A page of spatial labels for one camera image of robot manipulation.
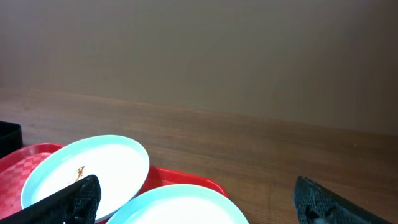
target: wall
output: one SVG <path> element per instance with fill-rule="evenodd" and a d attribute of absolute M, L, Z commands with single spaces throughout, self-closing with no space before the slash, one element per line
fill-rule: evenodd
<path fill-rule="evenodd" d="M 396 0 L 2 0 L 0 86 L 398 134 Z"/>

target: white plate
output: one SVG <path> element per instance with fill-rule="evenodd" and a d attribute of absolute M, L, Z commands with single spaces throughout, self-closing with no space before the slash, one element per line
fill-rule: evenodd
<path fill-rule="evenodd" d="M 101 187 L 96 223 L 109 218 L 140 190 L 149 171 L 149 157 L 138 142 L 123 136 L 96 136 L 69 144 L 40 163 L 21 193 L 26 208 L 82 177 L 94 174 Z"/>
<path fill-rule="evenodd" d="M 175 184 L 150 190 L 116 212 L 107 224 L 248 224 L 224 195 L 206 187 Z"/>

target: black container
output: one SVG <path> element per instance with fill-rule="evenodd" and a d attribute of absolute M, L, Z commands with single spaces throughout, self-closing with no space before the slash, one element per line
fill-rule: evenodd
<path fill-rule="evenodd" d="M 21 147 L 21 126 L 19 124 L 0 121 L 0 159 Z"/>

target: red tray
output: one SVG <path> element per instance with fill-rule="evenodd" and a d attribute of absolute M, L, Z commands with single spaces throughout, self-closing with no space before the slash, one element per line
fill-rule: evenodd
<path fill-rule="evenodd" d="M 23 147 L 0 159 L 0 219 L 12 215 L 21 208 L 21 190 L 30 173 L 45 158 L 63 145 L 42 143 Z M 227 193 L 215 181 L 183 172 L 151 166 L 144 185 L 138 194 L 170 184 L 196 184 L 213 189 L 225 197 Z"/>

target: table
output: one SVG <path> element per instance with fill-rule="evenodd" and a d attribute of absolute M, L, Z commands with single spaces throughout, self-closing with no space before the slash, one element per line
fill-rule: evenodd
<path fill-rule="evenodd" d="M 153 165 L 219 182 L 250 223 L 298 223 L 300 175 L 398 222 L 398 138 L 43 90 L 0 88 L 24 144 L 100 134 L 139 141 Z"/>

